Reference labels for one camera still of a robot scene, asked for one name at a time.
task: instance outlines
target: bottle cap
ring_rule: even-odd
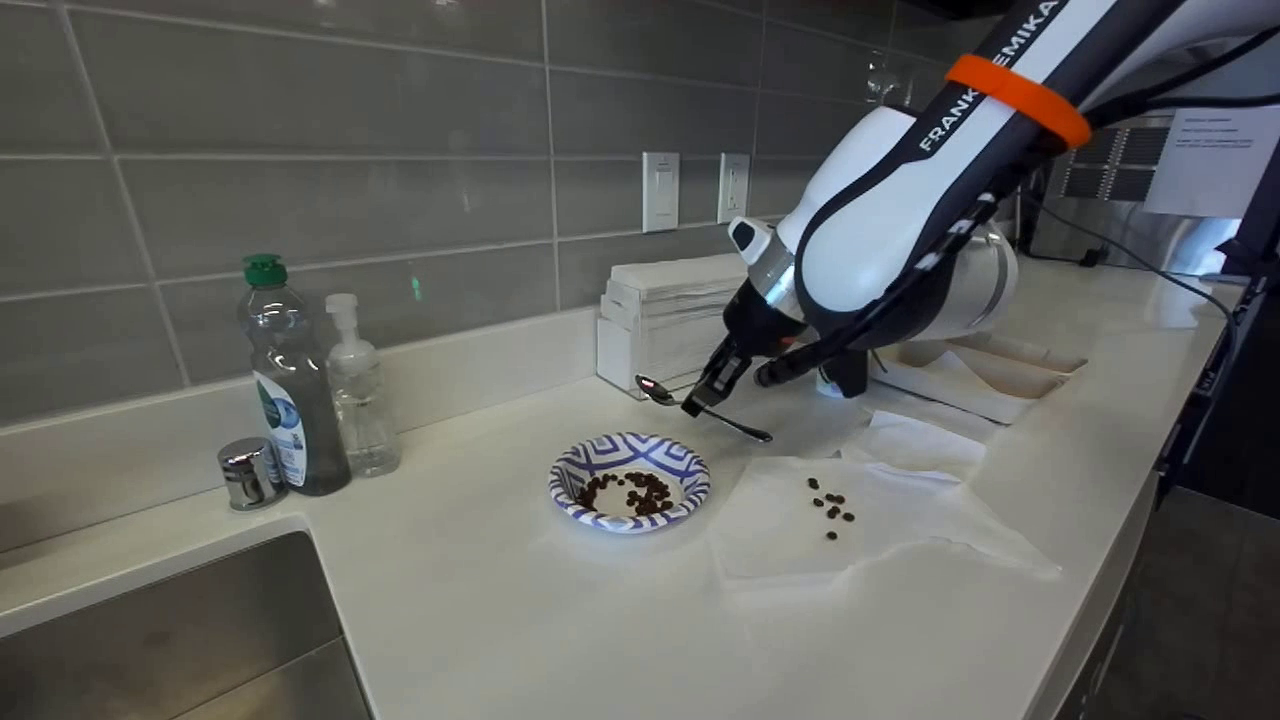
[[[277,251],[259,251],[259,255],[244,255],[244,284],[247,286],[285,286],[290,284],[290,266],[282,262]]]

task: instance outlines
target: plastic water bottle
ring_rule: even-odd
[[[328,346],[328,389],[348,462],[355,477],[385,477],[402,466],[402,437],[382,382],[376,346],[362,336],[351,292],[334,292],[326,310],[337,329],[337,343]]]
[[[247,255],[244,284],[240,329],[253,343],[253,379],[272,424],[277,472],[294,491],[337,491],[351,480],[351,466],[309,302],[285,286],[282,255]]]

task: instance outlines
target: stainless steel sink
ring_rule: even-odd
[[[3,720],[372,715],[309,536],[0,639]]]

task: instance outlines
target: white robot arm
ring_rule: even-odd
[[[757,354],[757,379],[781,382],[934,333],[951,286],[999,302],[1014,251],[961,251],[998,199],[1089,138],[1086,110],[1137,66],[1276,22],[1276,0],[1022,0],[920,115],[868,110],[778,228],[733,225],[749,284],[686,413],[719,404]]]

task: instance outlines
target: plate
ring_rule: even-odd
[[[709,462],[670,437],[610,431],[573,443],[552,462],[552,504],[610,536],[666,531],[704,506],[709,494]]]

